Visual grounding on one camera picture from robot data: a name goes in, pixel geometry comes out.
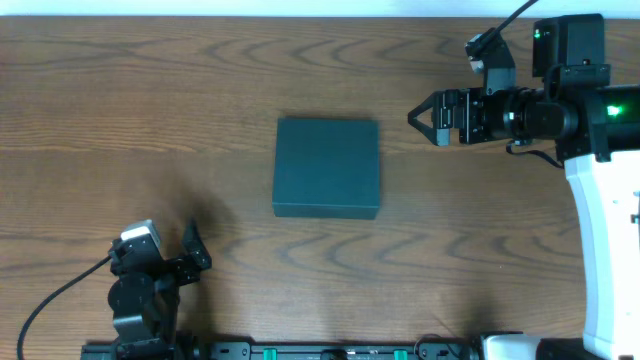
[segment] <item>black cable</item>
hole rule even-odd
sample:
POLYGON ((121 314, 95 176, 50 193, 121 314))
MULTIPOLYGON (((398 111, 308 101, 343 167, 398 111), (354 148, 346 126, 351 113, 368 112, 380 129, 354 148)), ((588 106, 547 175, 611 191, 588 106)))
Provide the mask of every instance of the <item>black cable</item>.
POLYGON ((511 140, 507 143, 507 153, 511 154, 511 155, 516 155, 516 156, 522 156, 522 155, 535 155, 538 157, 541 157, 542 159, 544 159, 546 162, 548 162, 549 164, 551 164, 552 166, 558 168, 558 169, 564 169, 564 165, 560 164, 559 162, 555 161, 551 156, 547 155, 545 152, 540 151, 540 150, 528 150, 528 151, 522 151, 522 152, 513 152, 513 149, 511 148, 513 146, 513 144, 515 144, 515 140, 511 140))
POLYGON ((44 299, 44 301, 42 303, 40 303, 40 305, 38 305, 38 307, 35 310, 33 310, 31 315, 27 319, 27 321, 22 326, 22 330, 20 330, 20 336, 18 336, 18 347, 17 347, 18 360, 24 360, 24 353, 23 353, 23 349, 22 349, 24 347, 24 338, 27 336, 27 330, 29 330, 29 326, 31 326, 31 323, 36 318, 36 316, 38 316, 40 311, 42 311, 42 309, 44 309, 44 307, 47 306, 47 304, 49 304, 51 302, 51 300, 55 299, 56 296, 60 295, 62 292, 64 292, 68 288, 70 288, 73 285, 77 284, 80 280, 84 279, 85 277, 87 277, 92 272, 98 270, 98 268, 100 268, 102 265, 108 263, 109 260, 111 260, 111 256, 107 256, 106 258, 100 260, 100 262, 98 262, 93 267, 91 267, 91 269, 89 269, 89 270, 85 271, 84 273, 80 274, 80 276, 78 276, 75 279, 69 281, 68 283, 63 285, 60 289, 56 290, 53 294, 49 295, 46 299, 44 299))
POLYGON ((511 16, 509 16, 505 21, 502 22, 497 28, 495 28, 487 37, 482 39, 478 46, 476 47, 475 54, 478 54, 482 49, 493 40, 496 35, 500 33, 504 28, 506 28, 513 20, 515 20, 520 14, 522 14, 525 10, 527 10, 531 5, 535 4, 538 0, 529 0, 524 5, 520 6, 518 10, 516 10, 511 16))
MULTIPOLYGON (((424 339, 428 339, 428 338, 442 338, 442 336, 438 335, 438 334, 425 334, 422 335, 422 337, 420 339, 418 339, 418 341, 416 341, 415 345, 413 345, 413 354, 414 355, 418 355, 418 357, 420 357, 420 355, 418 354, 418 345, 422 344, 422 340, 424 339)), ((447 348, 449 349, 449 351, 451 352, 451 355, 453 355, 456 359, 460 359, 460 354, 458 354, 457 352, 453 351, 453 348, 451 348, 451 345, 449 344, 445 344, 447 345, 447 348)))

